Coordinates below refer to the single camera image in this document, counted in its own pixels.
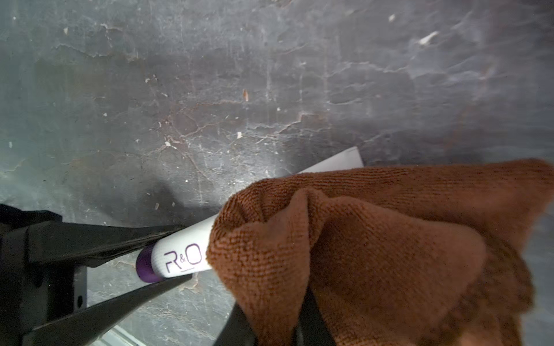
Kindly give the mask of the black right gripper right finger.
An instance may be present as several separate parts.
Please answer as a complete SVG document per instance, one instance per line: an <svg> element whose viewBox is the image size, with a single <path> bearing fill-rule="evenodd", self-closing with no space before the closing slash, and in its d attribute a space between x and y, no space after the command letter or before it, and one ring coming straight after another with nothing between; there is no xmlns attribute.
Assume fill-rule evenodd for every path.
<svg viewBox="0 0 554 346"><path fill-rule="evenodd" d="M296 346L336 346L320 310L315 295L307 289L295 328Z"/></svg>

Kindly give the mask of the white R&O purple cap tube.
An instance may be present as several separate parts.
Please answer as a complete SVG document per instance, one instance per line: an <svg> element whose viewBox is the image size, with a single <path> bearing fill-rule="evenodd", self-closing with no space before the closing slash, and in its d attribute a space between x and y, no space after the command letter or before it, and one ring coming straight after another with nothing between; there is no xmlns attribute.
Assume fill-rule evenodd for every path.
<svg viewBox="0 0 554 346"><path fill-rule="evenodd" d="M303 170L303 173L331 172L362 168L364 163L357 147L348 148ZM212 269L206 259L209 237L217 216L166 236L148 245L138 254L136 273L146 283L194 274Z"/></svg>

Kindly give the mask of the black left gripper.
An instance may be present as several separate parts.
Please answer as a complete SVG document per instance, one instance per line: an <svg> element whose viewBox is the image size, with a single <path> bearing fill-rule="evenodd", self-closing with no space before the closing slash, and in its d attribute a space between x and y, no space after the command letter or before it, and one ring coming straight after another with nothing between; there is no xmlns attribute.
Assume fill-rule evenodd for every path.
<svg viewBox="0 0 554 346"><path fill-rule="evenodd" d="M193 277L166 279L86 308L87 270L75 266L99 267L183 226L61 221L62 216L47 210L1 205L2 345L89 345L145 303Z"/></svg>

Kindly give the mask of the brown cloth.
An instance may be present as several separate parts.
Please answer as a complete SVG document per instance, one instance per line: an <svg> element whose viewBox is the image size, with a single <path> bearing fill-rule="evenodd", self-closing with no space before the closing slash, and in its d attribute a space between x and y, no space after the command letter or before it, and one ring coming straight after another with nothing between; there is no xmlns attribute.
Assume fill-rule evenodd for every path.
<svg viewBox="0 0 554 346"><path fill-rule="evenodd" d="M522 251L553 166L365 167L261 180L216 218L207 260L261 345L291 345L307 291L337 345L520 345Z"/></svg>

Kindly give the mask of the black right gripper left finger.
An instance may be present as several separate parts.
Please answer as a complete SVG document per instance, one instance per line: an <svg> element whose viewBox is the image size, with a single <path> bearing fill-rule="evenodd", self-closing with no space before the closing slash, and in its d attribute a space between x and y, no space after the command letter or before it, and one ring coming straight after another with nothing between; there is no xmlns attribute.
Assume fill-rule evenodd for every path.
<svg viewBox="0 0 554 346"><path fill-rule="evenodd" d="M257 344L257 338L245 313L238 304L235 304L214 346L256 346Z"/></svg>

